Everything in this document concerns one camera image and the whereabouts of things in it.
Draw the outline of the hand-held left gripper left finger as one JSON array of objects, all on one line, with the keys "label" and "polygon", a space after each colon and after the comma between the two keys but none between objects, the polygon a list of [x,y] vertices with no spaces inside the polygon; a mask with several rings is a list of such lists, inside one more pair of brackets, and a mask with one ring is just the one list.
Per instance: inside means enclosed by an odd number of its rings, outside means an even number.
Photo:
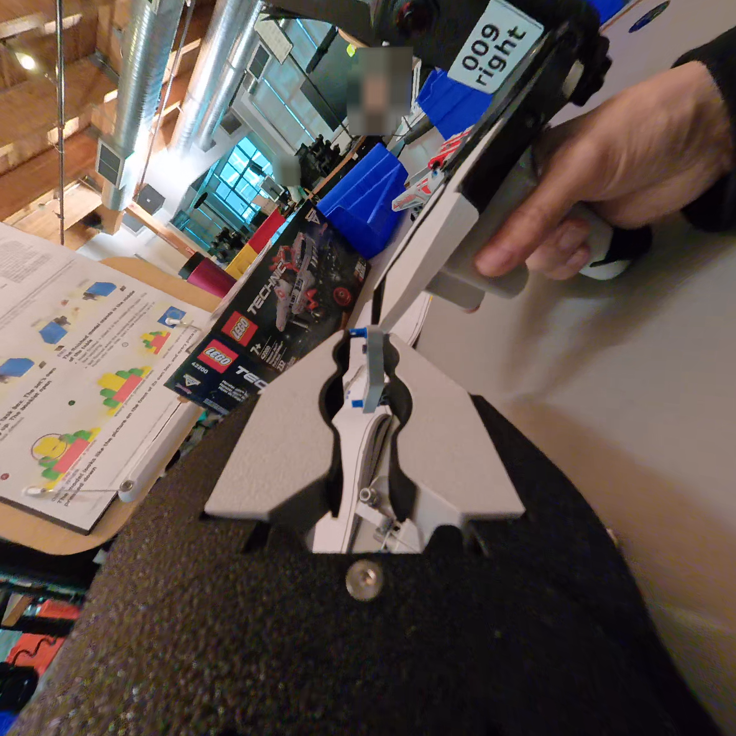
[{"label": "hand-held left gripper left finger", "polygon": [[286,529],[320,553],[317,526],[353,490],[353,450],[335,424],[351,337],[327,338],[263,389],[204,507],[207,520]]}]

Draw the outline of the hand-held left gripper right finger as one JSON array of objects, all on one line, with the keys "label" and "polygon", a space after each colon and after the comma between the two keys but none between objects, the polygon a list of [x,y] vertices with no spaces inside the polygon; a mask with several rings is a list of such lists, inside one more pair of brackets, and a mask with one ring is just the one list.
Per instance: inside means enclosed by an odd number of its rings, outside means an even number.
[{"label": "hand-held left gripper right finger", "polygon": [[394,334],[383,336],[383,451],[390,527],[382,548],[420,553],[433,533],[525,512],[471,396]]}]

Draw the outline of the grey toy beam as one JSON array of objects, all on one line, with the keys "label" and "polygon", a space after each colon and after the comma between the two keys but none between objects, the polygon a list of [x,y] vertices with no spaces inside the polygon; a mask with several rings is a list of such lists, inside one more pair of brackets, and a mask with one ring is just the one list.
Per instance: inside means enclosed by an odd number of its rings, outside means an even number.
[{"label": "grey toy beam", "polygon": [[363,392],[363,414],[373,414],[381,405],[386,374],[384,371],[384,332],[378,326],[366,329],[366,387]]}]

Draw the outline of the person's right forearm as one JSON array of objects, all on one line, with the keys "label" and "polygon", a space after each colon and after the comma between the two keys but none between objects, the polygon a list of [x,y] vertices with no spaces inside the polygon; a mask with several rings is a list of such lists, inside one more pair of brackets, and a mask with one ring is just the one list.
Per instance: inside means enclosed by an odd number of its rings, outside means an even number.
[{"label": "person's right forearm", "polygon": [[[706,67],[726,106],[731,144],[735,144],[735,28],[723,32],[712,41],[689,50],[677,58],[675,69],[688,62]],[[727,174],[710,189],[682,209],[685,219],[696,229],[707,233],[725,233],[735,227],[735,154]]]}]

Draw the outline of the person's right hand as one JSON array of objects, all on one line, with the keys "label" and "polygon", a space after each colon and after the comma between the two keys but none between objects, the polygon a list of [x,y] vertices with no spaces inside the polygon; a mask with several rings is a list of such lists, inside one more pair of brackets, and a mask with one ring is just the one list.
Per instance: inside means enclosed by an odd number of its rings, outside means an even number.
[{"label": "person's right hand", "polygon": [[690,61],[629,87],[554,127],[535,150],[539,182],[476,255],[496,278],[525,264],[565,280],[590,261],[579,203],[635,229],[681,210],[734,166],[726,101],[707,67]]}]

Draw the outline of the red and white toy model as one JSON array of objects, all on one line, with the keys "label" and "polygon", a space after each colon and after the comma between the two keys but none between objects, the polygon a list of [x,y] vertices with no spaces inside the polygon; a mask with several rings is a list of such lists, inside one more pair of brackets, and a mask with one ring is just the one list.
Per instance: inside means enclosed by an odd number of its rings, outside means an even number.
[{"label": "red and white toy model", "polygon": [[396,196],[391,202],[391,209],[398,213],[410,211],[411,219],[415,220],[423,207],[432,198],[434,192],[445,179],[446,161],[464,144],[471,133],[473,126],[467,127],[460,133],[448,138],[429,159],[426,168],[409,180],[403,193]]}]

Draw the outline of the angled blue storage bin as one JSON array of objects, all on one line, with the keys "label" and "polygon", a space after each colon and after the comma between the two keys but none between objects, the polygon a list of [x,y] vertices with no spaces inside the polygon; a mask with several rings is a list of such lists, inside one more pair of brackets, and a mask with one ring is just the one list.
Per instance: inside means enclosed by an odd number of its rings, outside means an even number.
[{"label": "angled blue storage bin", "polygon": [[456,82],[434,69],[422,85],[417,103],[444,140],[473,127],[492,103],[492,95]]},{"label": "angled blue storage bin", "polygon": [[377,143],[317,204],[320,214],[366,260],[391,241],[401,215],[392,202],[405,192],[408,172]]}]

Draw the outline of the open instruction booklet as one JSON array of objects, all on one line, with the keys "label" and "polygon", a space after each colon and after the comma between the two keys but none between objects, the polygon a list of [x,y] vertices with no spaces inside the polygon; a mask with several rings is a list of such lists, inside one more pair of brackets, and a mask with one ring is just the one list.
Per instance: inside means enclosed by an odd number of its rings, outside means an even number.
[{"label": "open instruction booklet", "polygon": [[430,308],[431,301],[433,299],[432,294],[428,294],[423,291],[417,299],[414,300],[411,308],[407,313],[409,318],[409,324],[411,331],[409,333],[409,345],[415,347],[419,336],[421,335],[422,329],[425,325],[426,318],[428,316],[428,310]]}]

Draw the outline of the black toy set box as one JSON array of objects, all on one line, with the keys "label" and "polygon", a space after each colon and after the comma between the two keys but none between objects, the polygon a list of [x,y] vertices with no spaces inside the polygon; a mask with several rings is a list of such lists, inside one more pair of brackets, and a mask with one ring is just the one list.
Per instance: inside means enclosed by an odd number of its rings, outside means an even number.
[{"label": "black toy set box", "polygon": [[228,414],[345,329],[369,272],[369,261],[305,203],[166,388]]}]

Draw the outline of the yellow and red box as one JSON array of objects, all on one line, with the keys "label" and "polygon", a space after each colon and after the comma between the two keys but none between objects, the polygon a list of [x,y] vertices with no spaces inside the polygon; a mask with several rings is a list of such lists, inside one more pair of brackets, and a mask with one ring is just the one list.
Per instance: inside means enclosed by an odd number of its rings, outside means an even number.
[{"label": "yellow and red box", "polygon": [[279,209],[273,210],[227,266],[226,273],[235,280],[240,279],[258,260],[261,253],[271,246],[275,234],[285,223],[286,218]]}]

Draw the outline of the maroon cup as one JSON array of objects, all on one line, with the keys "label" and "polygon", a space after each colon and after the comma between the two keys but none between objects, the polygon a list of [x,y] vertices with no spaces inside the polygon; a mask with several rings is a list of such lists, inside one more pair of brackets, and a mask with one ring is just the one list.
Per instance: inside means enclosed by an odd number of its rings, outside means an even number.
[{"label": "maroon cup", "polygon": [[236,279],[203,253],[193,253],[182,265],[178,276],[187,283],[215,297],[224,298],[236,284]]}]

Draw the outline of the black monitor screen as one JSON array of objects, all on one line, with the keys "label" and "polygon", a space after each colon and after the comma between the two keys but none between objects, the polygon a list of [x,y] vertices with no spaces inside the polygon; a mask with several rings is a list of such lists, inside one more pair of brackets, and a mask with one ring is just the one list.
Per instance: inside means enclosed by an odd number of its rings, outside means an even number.
[{"label": "black monitor screen", "polygon": [[306,65],[301,91],[330,131],[337,130],[347,116],[347,81],[355,59],[348,42],[337,34],[330,45],[321,43]]}]

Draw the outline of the large window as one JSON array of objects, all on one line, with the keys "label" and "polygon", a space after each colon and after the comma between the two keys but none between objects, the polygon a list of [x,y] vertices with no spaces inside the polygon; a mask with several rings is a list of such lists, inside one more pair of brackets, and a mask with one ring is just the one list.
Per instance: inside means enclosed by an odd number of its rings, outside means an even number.
[{"label": "large window", "polygon": [[267,217],[255,200],[266,196],[263,183],[272,173],[270,160],[243,138],[194,180],[172,223],[204,239],[224,227],[254,233]]}]

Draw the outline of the orange plastic object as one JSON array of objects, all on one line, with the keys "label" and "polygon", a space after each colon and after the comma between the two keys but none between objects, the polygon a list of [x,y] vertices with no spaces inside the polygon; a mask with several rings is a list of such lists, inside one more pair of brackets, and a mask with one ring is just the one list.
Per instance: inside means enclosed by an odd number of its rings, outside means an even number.
[{"label": "orange plastic object", "polygon": [[66,601],[32,601],[22,612],[12,608],[2,623],[2,662],[33,667],[43,674],[77,622],[81,607]]}]

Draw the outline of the silver ventilation duct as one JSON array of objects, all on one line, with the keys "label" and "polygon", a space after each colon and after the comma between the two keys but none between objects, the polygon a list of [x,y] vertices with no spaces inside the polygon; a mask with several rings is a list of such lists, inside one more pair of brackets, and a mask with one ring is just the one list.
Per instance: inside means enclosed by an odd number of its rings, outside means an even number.
[{"label": "silver ventilation duct", "polygon": [[262,1],[217,1],[179,112],[170,150],[206,151],[240,83],[253,50]]},{"label": "silver ventilation duct", "polygon": [[122,212],[133,200],[183,5],[183,1],[132,4],[123,34],[115,123],[112,133],[99,139],[97,149],[97,172],[104,179],[102,201],[110,210]]}]

